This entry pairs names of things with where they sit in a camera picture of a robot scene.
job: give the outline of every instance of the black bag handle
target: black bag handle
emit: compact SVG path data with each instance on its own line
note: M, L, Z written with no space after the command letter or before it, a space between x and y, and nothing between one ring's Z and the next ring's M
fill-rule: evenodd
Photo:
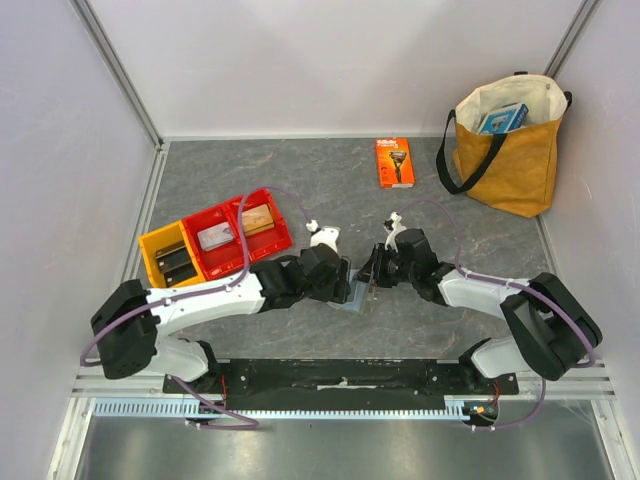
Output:
M462 185L457 186L451 175L449 174L449 170L447 170L447 161L444 156L444 145L447 140L447 129L449 128L449 122L456 118L456 111L451 110L449 112L449 116L447 117L447 125L444 127L444 135L442 136L442 144L440 145L440 150L438 150L438 155L436 155L436 168L438 169L438 176L440 177L440 181L444 188L453 195L457 195L458 193L463 193L471 190L476 183L482 178L485 174L491 162L496 158L500 148L502 148L502 144L507 139L506 133L496 133L493 135L491 139L491 146L489 147L489 151L487 152L487 156L484 157L484 160L478 165L478 168L475 172L473 172L467 181Z

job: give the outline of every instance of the small box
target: small box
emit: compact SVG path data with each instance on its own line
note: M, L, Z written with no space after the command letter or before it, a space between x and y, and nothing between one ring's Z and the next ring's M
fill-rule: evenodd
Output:
M376 139L376 161L382 188L413 187L415 177L406 138Z
M259 205L242 212L242 229L247 237L273 228L273 217L269 205Z
M205 252L225 245L233 240L233 232L229 222L222 222L198 232L200 248Z
M507 133L520 128L529 109L524 103L512 103L492 110L484 117L478 128L479 134L494 135Z

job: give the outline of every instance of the yellow tote bag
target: yellow tote bag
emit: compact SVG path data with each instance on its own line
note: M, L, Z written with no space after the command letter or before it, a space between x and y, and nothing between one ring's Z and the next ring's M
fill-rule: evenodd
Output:
M451 194L467 192L491 207L527 218L547 210L556 181L558 128L571 98L544 75L516 74L475 89L449 112L436 157L442 185ZM474 133L488 112L517 102L529 109L523 127L495 135ZM460 186L451 178L444 155L453 119L458 140L453 160Z

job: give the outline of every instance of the gray floor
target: gray floor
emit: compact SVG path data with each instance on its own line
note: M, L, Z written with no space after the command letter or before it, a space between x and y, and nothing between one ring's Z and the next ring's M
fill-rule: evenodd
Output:
M440 185L434 159L438 139L412 139L416 186L382 190L373 139L177 142L171 145L151 229L161 227L248 189L281 186L297 194L321 225L341 228L340 253L364 264L382 222L419 197L445 203L463 231L463 264L501 276L533 276L547 269L534 220L451 196ZM294 238L295 252L308 246L304 219L286 197L275 194ZM421 227L443 260L455 253L446 217L431 206L410 211L405 225ZM290 310L230 317L181 335L204 339L220 357L456 358L486 337L507 334L503 321L472 311L421 301L410 286L379 290L365 315L304 301Z

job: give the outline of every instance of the white wall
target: white wall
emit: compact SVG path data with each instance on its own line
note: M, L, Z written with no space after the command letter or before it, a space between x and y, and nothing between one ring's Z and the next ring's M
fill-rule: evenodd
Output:
M640 4L605 1L558 82L574 102L561 129L544 221L560 274L603 330L599 353L640 445Z
M544 70L579 0L92 0L161 134L441 134Z
M0 17L0 478L44 478L151 144L65 0Z

